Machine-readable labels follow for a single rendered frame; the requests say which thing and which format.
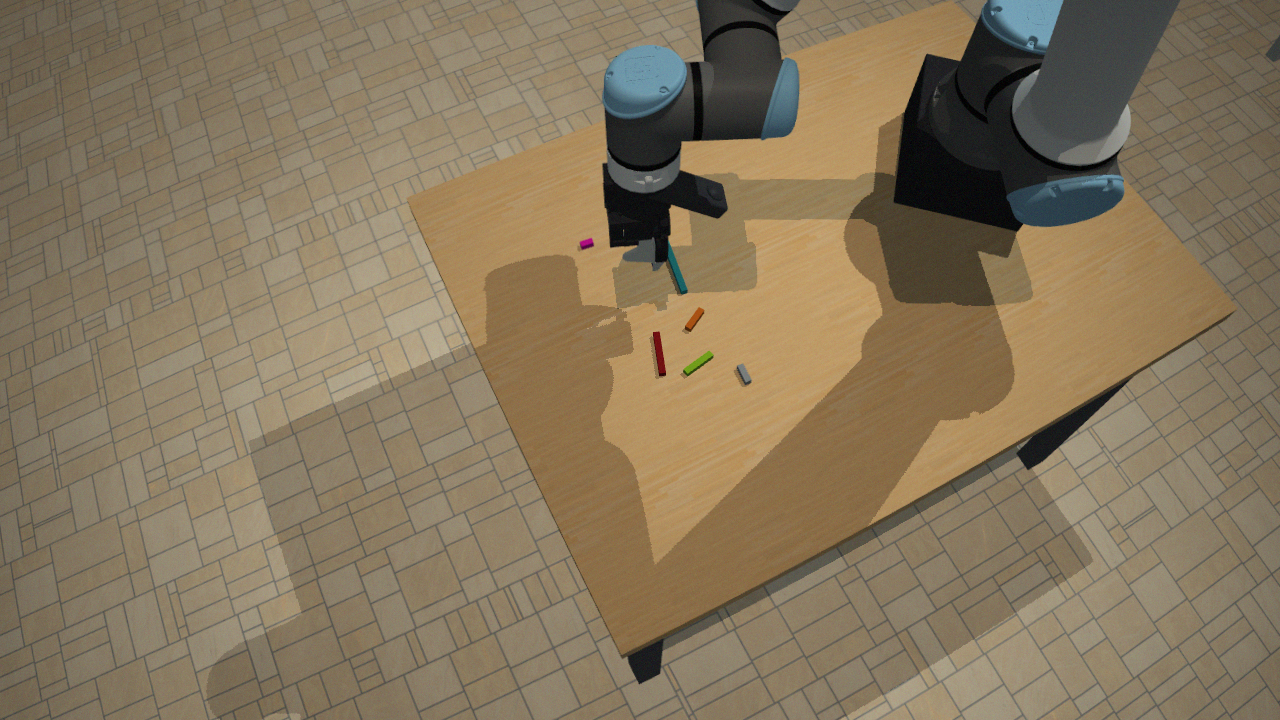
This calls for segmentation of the dark red rod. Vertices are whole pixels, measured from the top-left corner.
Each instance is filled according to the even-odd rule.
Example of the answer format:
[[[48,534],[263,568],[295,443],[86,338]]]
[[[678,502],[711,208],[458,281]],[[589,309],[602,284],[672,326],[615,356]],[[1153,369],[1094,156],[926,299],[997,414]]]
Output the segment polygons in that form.
[[[659,332],[653,332],[653,340],[654,340],[654,345],[655,345],[657,365],[658,365],[659,375],[666,375],[666,363],[664,363],[664,356],[663,356],[663,350],[662,350],[662,343],[660,343],[660,331]]]

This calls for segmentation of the green rectangular bar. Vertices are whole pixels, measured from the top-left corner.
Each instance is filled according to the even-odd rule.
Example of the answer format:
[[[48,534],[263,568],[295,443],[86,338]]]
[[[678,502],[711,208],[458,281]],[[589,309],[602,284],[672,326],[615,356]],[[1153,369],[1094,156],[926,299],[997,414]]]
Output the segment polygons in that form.
[[[701,357],[698,357],[698,360],[695,360],[694,363],[691,363],[689,366],[684,368],[685,375],[687,375],[687,377],[691,375],[692,372],[696,372],[700,366],[703,366],[704,364],[709,363],[710,359],[713,359],[713,356],[714,355],[710,354],[710,351],[708,351],[707,354],[701,355]]]

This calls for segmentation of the turquoise rod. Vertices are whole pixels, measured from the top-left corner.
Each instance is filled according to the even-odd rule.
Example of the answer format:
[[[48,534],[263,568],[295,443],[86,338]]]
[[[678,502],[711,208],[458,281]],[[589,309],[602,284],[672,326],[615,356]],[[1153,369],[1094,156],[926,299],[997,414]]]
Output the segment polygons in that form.
[[[668,261],[669,261],[669,266],[671,266],[671,269],[672,269],[672,272],[675,274],[675,281],[678,284],[680,293],[681,295],[687,293],[689,290],[687,290],[687,287],[686,287],[686,284],[684,282],[684,275],[681,274],[681,272],[678,269],[678,263],[676,261],[675,252],[671,249],[669,240],[668,240]]]

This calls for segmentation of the orange rod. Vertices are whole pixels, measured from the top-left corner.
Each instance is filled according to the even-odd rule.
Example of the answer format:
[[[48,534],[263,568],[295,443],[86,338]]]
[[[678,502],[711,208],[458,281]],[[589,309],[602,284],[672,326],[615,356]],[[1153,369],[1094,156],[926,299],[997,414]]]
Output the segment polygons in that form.
[[[704,310],[701,307],[698,307],[696,313],[692,314],[692,316],[690,318],[689,323],[685,325],[685,331],[691,332],[692,328],[698,324],[698,322],[703,316],[703,314],[704,314]]]

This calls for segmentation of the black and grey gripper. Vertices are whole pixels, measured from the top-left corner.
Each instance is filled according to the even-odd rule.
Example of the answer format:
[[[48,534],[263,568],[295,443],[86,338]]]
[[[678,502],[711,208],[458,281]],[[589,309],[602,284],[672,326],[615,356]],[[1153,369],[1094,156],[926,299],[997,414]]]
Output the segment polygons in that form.
[[[602,167],[611,249],[637,245],[636,249],[623,254],[625,261],[652,263],[652,270],[657,272],[668,258],[671,205],[649,197],[664,190],[654,193],[630,192],[612,181],[607,163],[602,163]]]

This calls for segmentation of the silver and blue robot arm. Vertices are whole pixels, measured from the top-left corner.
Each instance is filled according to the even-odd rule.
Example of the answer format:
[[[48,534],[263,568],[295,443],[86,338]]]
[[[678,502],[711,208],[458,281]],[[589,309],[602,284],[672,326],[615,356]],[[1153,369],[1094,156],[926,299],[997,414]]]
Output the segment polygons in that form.
[[[799,1],[696,0],[704,61],[657,45],[614,56],[602,94],[614,183],[637,193],[669,184],[649,199],[721,218],[723,184],[680,170],[681,145],[792,132],[799,70],[781,58],[776,26]],[[932,94],[934,137],[960,161],[1001,170],[1023,224],[1100,217],[1123,200],[1126,102],[1179,3],[988,0]]]

